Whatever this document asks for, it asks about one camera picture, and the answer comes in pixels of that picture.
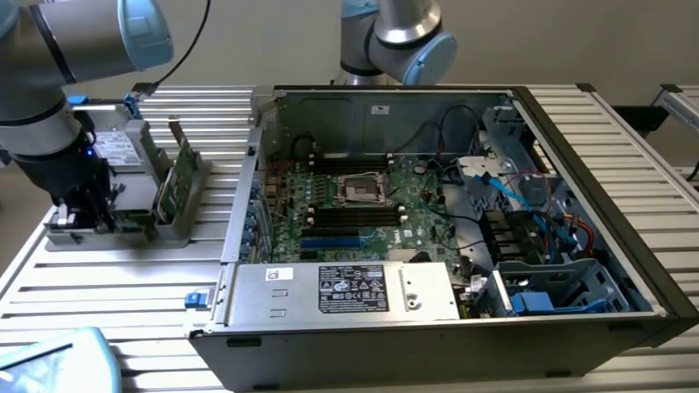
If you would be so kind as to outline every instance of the motherboard chip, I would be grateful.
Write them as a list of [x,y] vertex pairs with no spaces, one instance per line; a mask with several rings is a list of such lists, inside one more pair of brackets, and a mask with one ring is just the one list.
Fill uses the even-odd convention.
[[337,178],[337,195],[340,204],[384,204],[384,178],[380,174],[368,176],[340,176]]

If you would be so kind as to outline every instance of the blue robot arm cap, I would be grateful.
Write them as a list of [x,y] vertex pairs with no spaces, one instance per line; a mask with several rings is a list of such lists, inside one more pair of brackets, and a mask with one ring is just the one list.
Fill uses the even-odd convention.
[[130,62],[137,70],[172,60],[172,39],[154,0],[118,0],[118,28]]
[[17,17],[20,16],[20,8],[13,0],[0,0],[0,38],[9,32]]
[[401,83],[405,85],[436,84],[449,71],[456,58],[456,38],[440,33],[423,47],[405,69]]

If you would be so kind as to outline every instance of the blue latch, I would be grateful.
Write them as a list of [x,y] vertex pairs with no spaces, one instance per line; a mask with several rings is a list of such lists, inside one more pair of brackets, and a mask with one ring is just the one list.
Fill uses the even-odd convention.
[[88,96],[68,96],[68,104],[70,106],[82,105],[88,102]]
[[206,309],[209,299],[212,297],[212,289],[197,289],[196,291],[186,294],[184,297],[184,308],[185,309]]
[[517,315],[596,314],[604,313],[607,307],[607,300],[597,299],[587,305],[555,308],[545,292],[520,292],[509,297],[509,302]]

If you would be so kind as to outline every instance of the white sticker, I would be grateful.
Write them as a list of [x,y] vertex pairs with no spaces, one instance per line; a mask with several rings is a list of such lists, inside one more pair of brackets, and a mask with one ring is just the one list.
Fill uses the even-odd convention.
[[383,106],[383,105],[375,105],[371,107],[371,114],[372,115],[387,115],[391,113],[391,107]]
[[264,281],[293,280],[293,268],[266,269]]
[[94,149],[112,166],[141,164],[141,159],[125,133],[97,133]]

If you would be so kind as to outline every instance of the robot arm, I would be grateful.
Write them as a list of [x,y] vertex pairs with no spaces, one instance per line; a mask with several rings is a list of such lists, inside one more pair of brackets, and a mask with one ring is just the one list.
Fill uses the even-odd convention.
[[455,54],[432,0],[344,0],[337,84],[435,84]]
[[0,0],[0,146],[54,205],[90,210],[109,227],[108,165],[90,122],[61,86],[125,74],[172,59],[153,0],[73,0],[18,7]]

